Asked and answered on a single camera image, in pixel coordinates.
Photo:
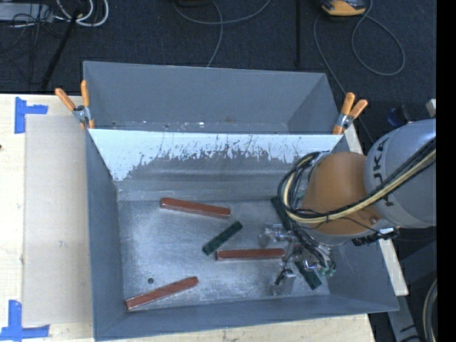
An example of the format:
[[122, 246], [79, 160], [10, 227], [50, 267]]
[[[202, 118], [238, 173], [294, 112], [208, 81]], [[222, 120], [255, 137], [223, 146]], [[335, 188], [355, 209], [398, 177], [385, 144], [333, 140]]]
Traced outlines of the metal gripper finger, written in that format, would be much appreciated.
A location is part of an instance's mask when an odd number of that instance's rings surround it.
[[291, 295], [295, 279], [296, 275], [291, 269], [283, 270], [272, 284], [272, 294]]
[[267, 224], [258, 236], [258, 244], [260, 247], [268, 247], [271, 243], [284, 241], [286, 237], [287, 233], [281, 224]]

